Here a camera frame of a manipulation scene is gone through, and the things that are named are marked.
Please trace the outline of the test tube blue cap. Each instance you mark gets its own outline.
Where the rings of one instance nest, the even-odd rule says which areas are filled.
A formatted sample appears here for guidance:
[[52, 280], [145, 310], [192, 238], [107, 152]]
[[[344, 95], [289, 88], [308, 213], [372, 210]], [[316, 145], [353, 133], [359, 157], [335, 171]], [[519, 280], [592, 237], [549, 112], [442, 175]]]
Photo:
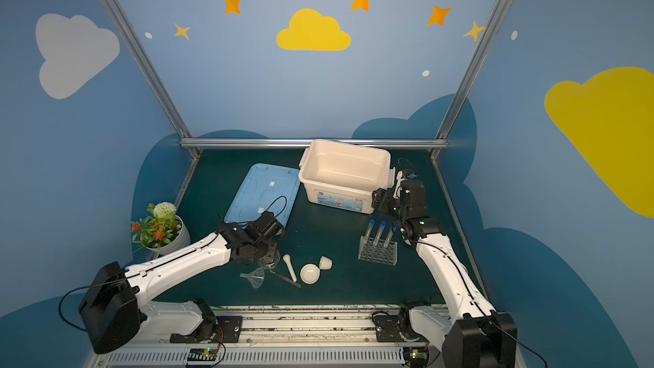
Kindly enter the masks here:
[[398, 224], [393, 223], [390, 230], [389, 230], [389, 232], [388, 232], [388, 235], [386, 236], [386, 238], [384, 240], [384, 244], [383, 244], [384, 249], [390, 247], [390, 245], [391, 245], [391, 243], [393, 241], [393, 235], [394, 235], [395, 231], [397, 230], [397, 228], [398, 228]]
[[386, 226], [387, 226], [387, 223], [385, 221], [382, 221], [379, 224], [379, 227], [378, 227], [378, 229], [376, 231], [376, 236], [375, 236], [375, 238], [373, 240], [373, 246], [374, 247], [377, 247], [379, 245], [379, 242], [381, 240], [381, 236], [383, 235], [383, 232], [384, 232]]
[[374, 219], [371, 219], [371, 220], [369, 221], [368, 225], [367, 225], [367, 228], [366, 228], [366, 230], [365, 230], [364, 235], [363, 235], [363, 236], [361, 237], [361, 239], [360, 239], [360, 243], [361, 243], [362, 245], [365, 245], [365, 244], [368, 243], [368, 241], [369, 241], [369, 239], [370, 239], [370, 236], [371, 236], [371, 231], [373, 230], [374, 226], [375, 226], [375, 220], [374, 220]]

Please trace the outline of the clear glass petri dish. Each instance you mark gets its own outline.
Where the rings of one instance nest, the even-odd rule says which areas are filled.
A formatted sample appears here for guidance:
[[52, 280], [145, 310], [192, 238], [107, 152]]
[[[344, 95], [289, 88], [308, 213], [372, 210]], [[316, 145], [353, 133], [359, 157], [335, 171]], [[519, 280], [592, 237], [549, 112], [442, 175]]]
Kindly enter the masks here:
[[281, 255], [279, 251], [276, 251], [272, 259], [263, 259], [258, 262], [259, 266], [265, 270], [274, 270], [279, 265], [281, 260]]

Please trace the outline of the white ceramic pestle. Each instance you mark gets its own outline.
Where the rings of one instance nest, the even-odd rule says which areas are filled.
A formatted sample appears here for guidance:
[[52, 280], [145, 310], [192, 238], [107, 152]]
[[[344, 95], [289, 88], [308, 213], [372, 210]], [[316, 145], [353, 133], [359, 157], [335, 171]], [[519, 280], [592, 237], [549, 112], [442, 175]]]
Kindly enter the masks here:
[[286, 265], [286, 267], [288, 269], [288, 272], [289, 272], [289, 275], [291, 277], [292, 282], [296, 283], [297, 282], [297, 277], [296, 277], [295, 269], [294, 269], [294, 267], [292, 265], [291, 256], [289, 254], [284, 254], [282, 256], [282, 260], [283, 260], [283, 262], [285, 263], [285, 265]]

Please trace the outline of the clear test tube rack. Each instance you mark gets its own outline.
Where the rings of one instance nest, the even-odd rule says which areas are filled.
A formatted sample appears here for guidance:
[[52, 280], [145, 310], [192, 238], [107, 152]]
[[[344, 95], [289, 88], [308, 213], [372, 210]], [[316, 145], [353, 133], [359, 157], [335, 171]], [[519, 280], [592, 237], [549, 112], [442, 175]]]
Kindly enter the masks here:
[[391, 241], [388, 245], [385, 245], [384, 242], [375, 245], [373, 238], [362, 236], [359, 240], [358, 259], [366, 262], [395, 266], [398, 262], [398, 244], [395, 241]]

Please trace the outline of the white ceramic mortar bowl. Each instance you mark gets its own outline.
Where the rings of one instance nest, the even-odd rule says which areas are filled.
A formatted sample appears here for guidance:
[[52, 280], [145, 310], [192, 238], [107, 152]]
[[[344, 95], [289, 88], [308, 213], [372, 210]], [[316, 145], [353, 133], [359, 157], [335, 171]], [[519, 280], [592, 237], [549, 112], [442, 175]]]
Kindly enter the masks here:
[[313, 285], [320, 278], [320, 268], [312, 263], [308, 263], [301, 268], [301, 281], [306, 285]]

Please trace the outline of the small white crucible cup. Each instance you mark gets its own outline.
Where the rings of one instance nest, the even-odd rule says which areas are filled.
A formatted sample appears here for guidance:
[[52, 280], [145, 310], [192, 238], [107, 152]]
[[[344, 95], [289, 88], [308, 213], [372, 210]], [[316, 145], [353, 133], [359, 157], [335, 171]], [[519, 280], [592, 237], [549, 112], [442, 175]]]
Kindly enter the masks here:
[[318, 268], [320, 270], [330, 270], [333, 267], [333, 262], [329, 257], [320, 257]]

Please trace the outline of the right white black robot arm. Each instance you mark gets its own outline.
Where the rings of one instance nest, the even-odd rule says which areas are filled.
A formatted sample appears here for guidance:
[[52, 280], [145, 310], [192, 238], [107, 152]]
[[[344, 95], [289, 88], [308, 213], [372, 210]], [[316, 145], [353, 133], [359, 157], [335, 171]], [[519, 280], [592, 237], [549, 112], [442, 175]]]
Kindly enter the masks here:
[[438, 349], [445, 367], [515, 367], [516, 323], [469, 277], [440, 222], [427, 212], [423, 182], [400, 172], [390, 188], [373, 192], [372, 208], [395, 218], [396, 231], [429, 269], [449, 312], [446, 318], [431, 306], [411, 306], [405, 312], [410, 332]]

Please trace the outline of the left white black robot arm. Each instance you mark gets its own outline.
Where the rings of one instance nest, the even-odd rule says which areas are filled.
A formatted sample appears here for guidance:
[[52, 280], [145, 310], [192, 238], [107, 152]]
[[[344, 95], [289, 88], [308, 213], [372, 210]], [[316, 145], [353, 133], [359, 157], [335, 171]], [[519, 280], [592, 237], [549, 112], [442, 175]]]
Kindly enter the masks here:
[[102, 267], [78, 306], [93, 351], [108, 354], [127, 344], [147, 321], [146, 305], [197, 274], [230, 262], [273, 262], [284, 232], [265, 211], [248, 223], [222, 223], [202, 240], [154, 261]]

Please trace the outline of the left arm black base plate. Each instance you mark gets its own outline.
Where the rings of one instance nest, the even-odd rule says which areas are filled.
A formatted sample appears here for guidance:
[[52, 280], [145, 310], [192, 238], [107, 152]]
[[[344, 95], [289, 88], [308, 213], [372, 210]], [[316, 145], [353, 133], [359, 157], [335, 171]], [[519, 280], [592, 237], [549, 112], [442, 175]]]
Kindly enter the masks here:
[[204, 317], [190, 334], [173, 333], [170, 336], [170, 343], [236, 343], [242, 325], [242, 316]]

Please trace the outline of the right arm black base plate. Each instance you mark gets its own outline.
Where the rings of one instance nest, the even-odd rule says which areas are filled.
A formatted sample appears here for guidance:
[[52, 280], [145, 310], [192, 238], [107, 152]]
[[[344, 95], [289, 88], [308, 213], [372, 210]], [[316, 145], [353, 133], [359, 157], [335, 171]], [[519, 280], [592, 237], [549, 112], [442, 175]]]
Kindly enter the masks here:
[[402, 315], [377, 311], [371, 315], [378, 342], [418, 342], [421, 337], [413, 332]]

